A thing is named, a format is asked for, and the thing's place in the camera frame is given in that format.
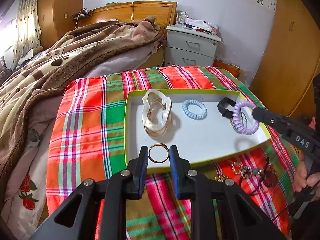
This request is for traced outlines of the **person's right hand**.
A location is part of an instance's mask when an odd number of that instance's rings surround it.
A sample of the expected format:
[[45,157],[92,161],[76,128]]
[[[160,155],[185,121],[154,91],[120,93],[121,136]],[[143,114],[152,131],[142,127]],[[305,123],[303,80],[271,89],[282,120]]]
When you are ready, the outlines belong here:
[[[312,117],[312,121],[309,124],[309,127],[312,129],[316,129],[316,118]],[[319,181],[319,172],[314,173],[310,176],[308,176],[308,171],[305,165],[305,155],[303,152],[301,152],[299,155],[299,164],[296,169],[296,173],[294,176],[293,181],[293,190],[294,192],[300,192],[302,189],[306,188],[307,186],[313,187],[317,181]],[[316,187],[315,195],[312,199],[312,201],[319,200],[319,184]]]

